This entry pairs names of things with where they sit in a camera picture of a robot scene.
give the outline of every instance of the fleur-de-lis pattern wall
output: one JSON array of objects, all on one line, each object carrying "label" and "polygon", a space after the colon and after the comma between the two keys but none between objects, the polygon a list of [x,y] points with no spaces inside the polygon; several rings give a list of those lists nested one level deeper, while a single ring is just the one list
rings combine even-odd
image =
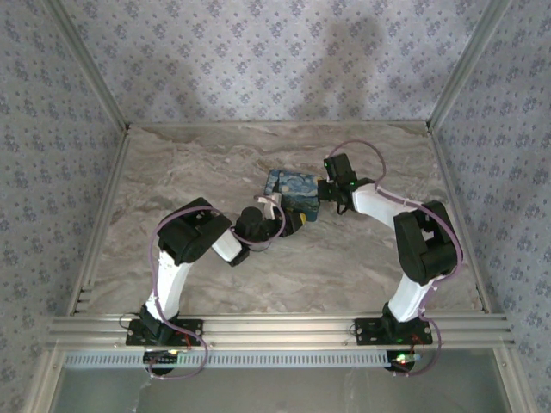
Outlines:
[{"label": "fleur-de-lis pattern wall", "polygon": [[0,411],[64,314],[121,133],[40,0],[0,2]]},{"label": "fleur-de-lis pattern wall", "polygon": [[515,0],[436,135],[486,288],[551,411],[551,4]]},{"label": "fleur-de-lis pattern wall", "polygon": [[486,0],[66,0],[130,122],[426,120]]}]

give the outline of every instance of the marble floor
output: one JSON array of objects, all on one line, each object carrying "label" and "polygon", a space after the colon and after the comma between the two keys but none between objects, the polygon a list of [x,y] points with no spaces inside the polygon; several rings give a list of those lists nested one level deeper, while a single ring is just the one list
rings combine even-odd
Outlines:
[{"label": "marble floor", "polygon": [[[355,125],[219,124],[131,128],[108,234],[98,256],[87,312],[138,311],[151,290],[147,244],[166,214],[202,196],[235,221],[255,205],[273,168],[324,175],[323,159],[346,139],[367,139],[387,160],[383,187],[413,200],[446,201],[422,128]],[[358,176],[381,166],[366,146],[345,148]],[[251,253],[231,268],[213,251],[189,273],[182,314],[379,311],[401,277],[393,231],[322,204],[318,220]],[[429,308],[480,310],[470,266]]]}]

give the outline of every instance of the ventilation grille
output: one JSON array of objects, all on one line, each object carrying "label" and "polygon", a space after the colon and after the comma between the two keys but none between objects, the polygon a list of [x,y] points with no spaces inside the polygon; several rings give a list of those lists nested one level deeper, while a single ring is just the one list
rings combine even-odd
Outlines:
[{"label": "ventilation grille", "polygon": [[[176,362],[155,366],[198,367],[202,353],[181,353]],[[385,350],[354,351],[217,351],[208,355],[208,368],[388,367]],[[135,352],[68,352],[66,368],[132,368],[144,366]]]}]

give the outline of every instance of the mounting plate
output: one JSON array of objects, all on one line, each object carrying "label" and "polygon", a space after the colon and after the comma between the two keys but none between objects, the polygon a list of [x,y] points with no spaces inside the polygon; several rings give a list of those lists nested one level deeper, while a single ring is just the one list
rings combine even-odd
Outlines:
[{"label": "mounting plate", "polygon": [[394,338],[391,338],[385,331],[380,318],[357,318],[354,320],[354,327],[358,346],[432,344],[429,323],[418,318],[406,323],[399,323],[399,329],[394,333]]},{"label": "mounting plate", "polygon": [[[203,333],[203,320],[198,319],[181,319],[171,321],[173,324],[177,325],[186,330],[195,332],[198,336],[201,336]],[[191,347],[200,347],[201,344],[192,336],[188,336],[189,344]],[[127,346],[157,346],[157,338],[146,328],[144,323],[139,320],[132,320],[128,326],[127,332]],[[168,341],[163,344],[164,347],[187,347],[188,342],[183,333],[179,331],[174,331],[170,336]]]}]

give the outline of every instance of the small box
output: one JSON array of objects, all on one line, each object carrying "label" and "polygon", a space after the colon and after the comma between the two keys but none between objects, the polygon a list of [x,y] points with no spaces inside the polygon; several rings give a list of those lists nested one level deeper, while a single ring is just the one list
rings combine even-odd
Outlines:
[{"label": "small box", "polygon": [[264,194],[272,192],[282,194],[282,207],[289,211],[304,213],[306,220],[313,222],[318,218],[318,181],[321,176],[290,172],[288,170],[271,170],[264,188]]}]

